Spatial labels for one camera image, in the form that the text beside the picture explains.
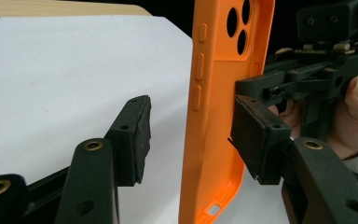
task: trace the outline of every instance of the white paper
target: white paper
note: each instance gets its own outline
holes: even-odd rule
[[[191,49],[159,17],[0,18],[0,175],[31,184],[61,170],[79,143],[103,137],[130,98],[147,94],[151,149],[143,183],[118,189],[120,219],[177,223]],[[287,222],[278,189],[252,190],[217,222],[267,220],[250,214],[247,194],[273,195],[280,201],[255,209]]]

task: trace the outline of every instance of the phone case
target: phone case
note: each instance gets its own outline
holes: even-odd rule
[[[212,223],[244,163],[228,142],[235,82],[263,72],[274,0],[196,0],[179,223]]]

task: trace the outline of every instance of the black plastic part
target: black plastic part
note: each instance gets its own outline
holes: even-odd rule
[[[358,33],[358,0],[330,1],[297,12],[298,38],[304,43],[336,43]]]
[[[256,100],[236,96],[230,141],[260,184],[279,184],[282,175],[280,159],[282,151],[290,145],[291,131]]]
[[[302,223],[308,206],[304,190],[297,186],[291,186],[284,180],[281,194],[289,223]]]
[[[0,175],[0,224],[20,223],[30,202],[20,175]]]
[[[358,52],[285,53],[283,61],[279,55],[269,61],[263,76],[237,81],[236,94],[278,108],[284,108],[286,100],[305,98],[301,136],[325,140],[336,99],[345,96],[349,82],[358,75]]]
[[[54,223],[118,223],[113,161],[106,139],[86,140],[76,147]]]
[[[119,187],[142,182],[145,157],[150,149],[150,110],[150,97],[146,95],[129,100],[105,136],[117,151]]]
[[[290,158],[308,199],[301,223],[358,223],[358,179],[329,145],[300,137]]]
[[[31,203],[21,224],[51,224],[57,214],[69,167],[48,175],[28,186]]]

